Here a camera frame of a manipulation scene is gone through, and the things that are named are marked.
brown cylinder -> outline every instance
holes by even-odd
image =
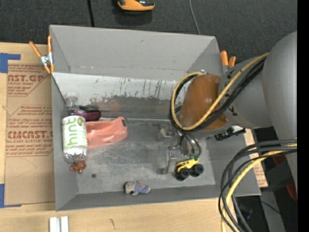
[[[189,84],[180,111],[180,118],[185,126],[192,126],[206,114],[218,97],[220,81],[221,77],[217,75],[205,74],[195,77]],[[220,105],[217,105],[213,112],[219,108]],[[227,123],[228,119],[222,114],[216,121],[203,130],[216,130]]]

pink object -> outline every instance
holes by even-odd
[[[119,142],[127,138],[125,118],[86,122],[88,148],[96,148]]]

small toy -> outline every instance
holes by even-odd
[[[149,193],[150,186],[146,186],[139,181],[128,181],[125,183],[126,194],[131,193],[132,196],[136,196],[139,193]]]
[[[175,166],[175,176],[179,181],[185,180],[189,175],[198,177],[204,172],[203,165],[198,163],[199,159],[181,161]]]
[[[78,171],[78,173],[82,173],[83,172],[83,169],[85,169],[86,168],[86,162],[85,161],[80,161],[80,162],[78,162],[78,163],[75,163],[75,165],[72,165],[71,167],[70,167],[70,171]]]

bottle label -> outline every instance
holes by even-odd
[[[86,120],[82,116],[68,116],[62,119],[63,150],[75,146],[88,147]]]

blue tape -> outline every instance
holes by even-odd
[[[0,53],[0,73],[8,72],[8,60],[20,60],[20,54]]]
[[[4,184],[0,184],[0,209],[6,207],[20,207],[20,205],[4,205]]]

